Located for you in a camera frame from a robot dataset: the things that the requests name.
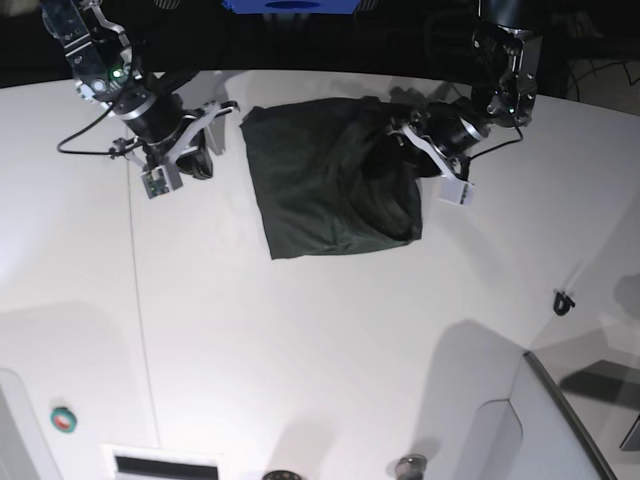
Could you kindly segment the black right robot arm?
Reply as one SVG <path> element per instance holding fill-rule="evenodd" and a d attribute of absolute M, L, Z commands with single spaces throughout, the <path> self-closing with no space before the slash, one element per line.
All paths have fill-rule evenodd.
<path fill-rule="evenodd" d="M 115 116 L 132 133 L 114 140 L 103 156 L 136 163 L 149 198 L 181 188 L 185 175 L 212 178 L 205 130 L 237 110 L 236 102 L 185 108 L 177 91 L 195 72 L 145 71 L 126 30 L 106 18 L 98 1 L 44 1 L 41 11 L 47 31 L 64 50 L 77 93 L 104 107 L 103 118 Z"/>

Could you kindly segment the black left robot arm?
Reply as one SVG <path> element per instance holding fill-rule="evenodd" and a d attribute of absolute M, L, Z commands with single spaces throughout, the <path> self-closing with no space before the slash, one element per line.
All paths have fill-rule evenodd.
<path fill-rule="evenodd" d="M 393 119 L 387 134 L 424 153 L 441 178 L 439 198 L 470 204 L 473 161 L 524 140 L 532 119 L 542 34 L 524 1 L 479 1 L 470 39 L 472 59 L 485 82 L 454 101 L 430 101 L 405 118 Z"/>

